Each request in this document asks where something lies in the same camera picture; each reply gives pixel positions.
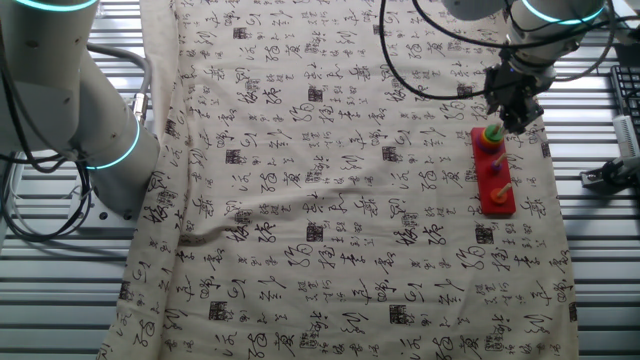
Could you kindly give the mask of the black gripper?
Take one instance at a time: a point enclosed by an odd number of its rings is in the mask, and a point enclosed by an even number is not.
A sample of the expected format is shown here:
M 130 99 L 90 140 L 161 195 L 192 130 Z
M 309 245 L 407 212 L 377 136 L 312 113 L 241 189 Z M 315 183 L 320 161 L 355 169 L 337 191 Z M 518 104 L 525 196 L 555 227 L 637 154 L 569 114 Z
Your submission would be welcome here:
M 489 113 L 498 113 L 502 127 L 522 134 L 539 117 L 539 107 L 527 106 L 535 95 L 545 90 L 545 82 L 514 69 L 508 61 L 485 71 L 485 100 Z

